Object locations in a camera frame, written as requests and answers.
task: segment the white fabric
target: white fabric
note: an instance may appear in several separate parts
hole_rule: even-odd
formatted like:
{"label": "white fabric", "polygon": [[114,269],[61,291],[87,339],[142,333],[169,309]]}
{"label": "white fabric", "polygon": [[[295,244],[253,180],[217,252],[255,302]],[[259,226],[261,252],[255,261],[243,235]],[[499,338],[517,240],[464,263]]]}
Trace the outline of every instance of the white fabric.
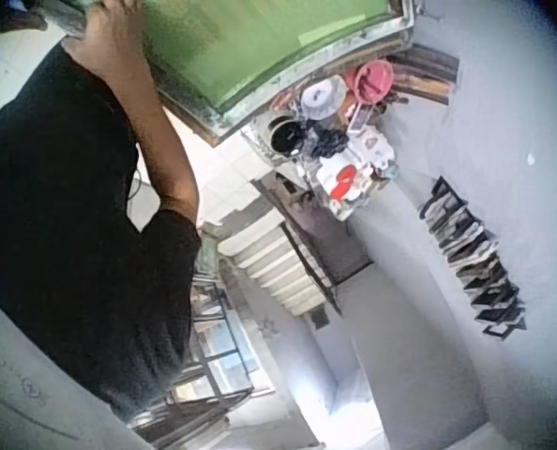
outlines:
{"label": "white fabric", "polygon": [[0,448],[152,449],[0,309]]}

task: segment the man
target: man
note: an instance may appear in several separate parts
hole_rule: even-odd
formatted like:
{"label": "man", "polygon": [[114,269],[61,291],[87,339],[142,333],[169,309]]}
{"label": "man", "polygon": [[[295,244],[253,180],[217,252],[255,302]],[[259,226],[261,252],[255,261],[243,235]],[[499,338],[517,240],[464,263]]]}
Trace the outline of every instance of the man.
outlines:
{"label": "man", "polygon": [[[143,0],[104,0],[0,111],[0,308],[129,420],[186,355],[199,195],[143,55]],[[161,206],[127,200],[139,144]]]}

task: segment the pink container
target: pink container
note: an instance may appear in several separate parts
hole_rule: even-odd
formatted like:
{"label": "pink container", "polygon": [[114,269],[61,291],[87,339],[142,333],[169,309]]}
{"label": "pink container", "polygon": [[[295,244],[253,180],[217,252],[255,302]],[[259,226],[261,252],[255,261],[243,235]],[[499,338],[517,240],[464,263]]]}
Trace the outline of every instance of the pink container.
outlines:
{"label": "pink container", "polygon": [[360,103],[375,105],[393,85],[393,68],[382,59],[358,66],[345,75],[345,83]]}

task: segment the floor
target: floor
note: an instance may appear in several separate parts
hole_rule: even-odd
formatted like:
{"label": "floor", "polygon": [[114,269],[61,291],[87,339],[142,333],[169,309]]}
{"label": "floor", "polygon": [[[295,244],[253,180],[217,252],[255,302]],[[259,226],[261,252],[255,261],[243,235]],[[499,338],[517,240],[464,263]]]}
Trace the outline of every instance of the floor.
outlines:
{"label": "floor", "polygon": [[16,97],[38,63],[65,33],[54,24],[46,32],[0,35],[0,108]]}

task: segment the metal frame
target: metal frame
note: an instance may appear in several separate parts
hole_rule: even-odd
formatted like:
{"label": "metal frame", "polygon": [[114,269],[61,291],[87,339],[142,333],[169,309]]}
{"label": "metal frame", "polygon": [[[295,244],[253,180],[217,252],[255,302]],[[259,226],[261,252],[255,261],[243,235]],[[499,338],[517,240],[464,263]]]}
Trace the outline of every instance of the metal frame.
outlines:
{"label": "metal frame", "polygon": [[[407,48],[411,39],[410,30],[414,26],[413,6],[413,0],[389,0],[388,20],[384,16],[378,17],[366,28],[293,61],[252,92],[245,93],[246,87],[219,108],[212,107],[190,83],[171,76],[168,68],[155,58],[150,58],[152,75],[165,106],[205,141],[217,145],[245,125],[276,94],[310,75],[310,79],[316,78],[318,73],[315,72],[322,72],[326,66],[346,59],[352,53],[363,53],[376,41],[396,34],[402,34],[401,43],[392,52]],[[83,14],[62,0],[38,0],[36,8],[70,35],[82,34]],[[376,53],[371,52],[367,59],[375,57]]]}

